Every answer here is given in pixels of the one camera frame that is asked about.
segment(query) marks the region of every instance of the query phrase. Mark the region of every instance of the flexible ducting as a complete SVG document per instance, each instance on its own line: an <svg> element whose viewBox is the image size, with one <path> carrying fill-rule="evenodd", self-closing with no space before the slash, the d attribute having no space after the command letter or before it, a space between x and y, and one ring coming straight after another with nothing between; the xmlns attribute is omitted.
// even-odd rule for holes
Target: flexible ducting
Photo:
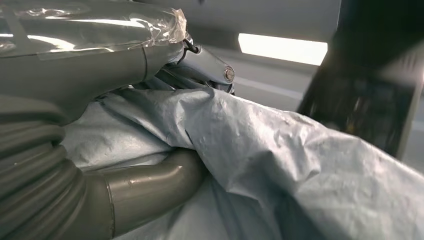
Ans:
<svg viewBox="0 0 424 240"><path fill-rule="evenodd" d="M183 204L206 175L188 149L154 166L84 173L59 144L53 106L0 101L13 102L0 108L0 239L112 239Z"/></svg>

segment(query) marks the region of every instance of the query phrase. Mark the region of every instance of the curved pipe elbow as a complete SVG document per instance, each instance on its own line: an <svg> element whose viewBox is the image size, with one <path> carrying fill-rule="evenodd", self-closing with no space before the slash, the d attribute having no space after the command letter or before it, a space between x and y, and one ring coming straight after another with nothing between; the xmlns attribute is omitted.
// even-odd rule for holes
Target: curved pipe elbow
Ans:
<svg viewBox="0 0 424 240"><path fill-rule="evenodd" d="M158 165L103 172L113 206L113 235L125 234L182 205L196 193L206 173L197 152L182 148Z"/></svg>

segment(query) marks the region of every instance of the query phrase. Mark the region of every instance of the gray wall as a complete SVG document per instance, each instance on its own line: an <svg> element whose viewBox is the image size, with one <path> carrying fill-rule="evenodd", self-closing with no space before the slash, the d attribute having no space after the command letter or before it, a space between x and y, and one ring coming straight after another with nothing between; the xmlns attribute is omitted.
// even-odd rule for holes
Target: gray wall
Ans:
<svg viewBox="0 0 424 240"><path fill-rule="evenodd" d="M336 31L341 5L341 0L138 1L181 8L189 25L318 42L328 42Z"/></svg>

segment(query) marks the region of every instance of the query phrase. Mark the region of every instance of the bolt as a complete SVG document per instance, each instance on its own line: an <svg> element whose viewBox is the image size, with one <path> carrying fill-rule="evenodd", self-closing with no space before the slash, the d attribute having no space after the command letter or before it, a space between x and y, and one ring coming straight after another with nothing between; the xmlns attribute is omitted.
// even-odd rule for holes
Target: bolt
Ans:
<svg viewBox="0 0 424 240"><path fill-rule="evenodd" d="M224 71L224 77L227 79L228 82L232 83L234 81L234 69L232 67L227 67Z"/></svg>

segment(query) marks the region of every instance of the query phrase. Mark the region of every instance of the protective cover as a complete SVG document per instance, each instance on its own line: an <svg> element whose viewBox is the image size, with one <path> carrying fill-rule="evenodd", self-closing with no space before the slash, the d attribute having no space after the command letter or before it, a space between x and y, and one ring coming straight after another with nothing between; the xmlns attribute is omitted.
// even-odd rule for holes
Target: protective cover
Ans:
<svg viewBox="0 0 424 240"><path fill-rule="evenodd" d="M365 141L210 88L111 93L67 126L85 170L195 149L211 176L120 240L424 239L424 178Z"/></svg>
<svg viewBox="0 0 424 240"><path fill-rule="evenodd" d="M186 37L186 24L181 9L138 2L10 1L0 5L0 58L50 60L175 44Z"/></svg>

